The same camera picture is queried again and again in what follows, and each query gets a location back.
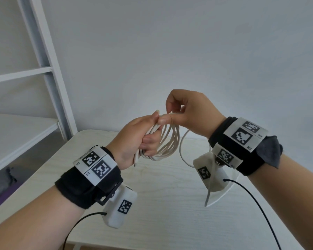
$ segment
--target shelf board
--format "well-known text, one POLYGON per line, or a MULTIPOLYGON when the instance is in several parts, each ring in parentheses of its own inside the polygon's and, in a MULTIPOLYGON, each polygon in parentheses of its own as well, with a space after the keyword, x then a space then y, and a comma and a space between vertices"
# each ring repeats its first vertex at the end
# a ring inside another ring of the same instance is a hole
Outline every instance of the shelf board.
POLYGON ((56 129, 57 119, 0 114, 0 170, 56 129))

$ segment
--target table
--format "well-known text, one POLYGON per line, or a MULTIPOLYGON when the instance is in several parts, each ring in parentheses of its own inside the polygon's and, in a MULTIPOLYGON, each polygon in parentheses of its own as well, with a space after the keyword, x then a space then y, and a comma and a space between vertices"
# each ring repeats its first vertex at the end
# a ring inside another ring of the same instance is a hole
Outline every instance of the table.
MULTIPOLYGON (((98 130, 77 133, 0 206, 0 223, 50 188, 89 148, 107 145, 116 134, 98 130)), ((208 149, 206 140, 185 139, 183 143, 187 160, 208 149)), ((141 158, 136 167, 123 171, 122 177, 138 193, 124 225, 113 229, 101 217, 89 217, 74 228, 68 242, 137 250, 277 249, 259 208, 239 186, 204 208, 206 188, 196 171, 182 162, 178 151, 159 162, 141 158)), ((239 182, 263 207, 282 248, 302 249, 248 179, 241 176, 239 182)), ((102 211, 102 206, 95 204, 84 215, 97 211, 102 211)))
POLYGON ((0 114, 0 170, 58 127, 54 118, 0 114))

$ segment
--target black buckle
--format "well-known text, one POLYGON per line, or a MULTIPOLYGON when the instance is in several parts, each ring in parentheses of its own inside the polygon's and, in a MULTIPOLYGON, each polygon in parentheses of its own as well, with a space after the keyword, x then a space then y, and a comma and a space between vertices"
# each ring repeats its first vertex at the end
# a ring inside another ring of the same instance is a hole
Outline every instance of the black buckle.
POLYGON ((110 191, 110 193, 101 201, 101 200, 95 200, 96 202, 98 202, 100 205, 104 206, 105 203, 114 196, 115 191, 119 188, 119 186, 122 184, 123 182, 123 178, 121 178, 119 180, 119 182, 115 185, 115 187, 113 187, 113 189, 110 191))

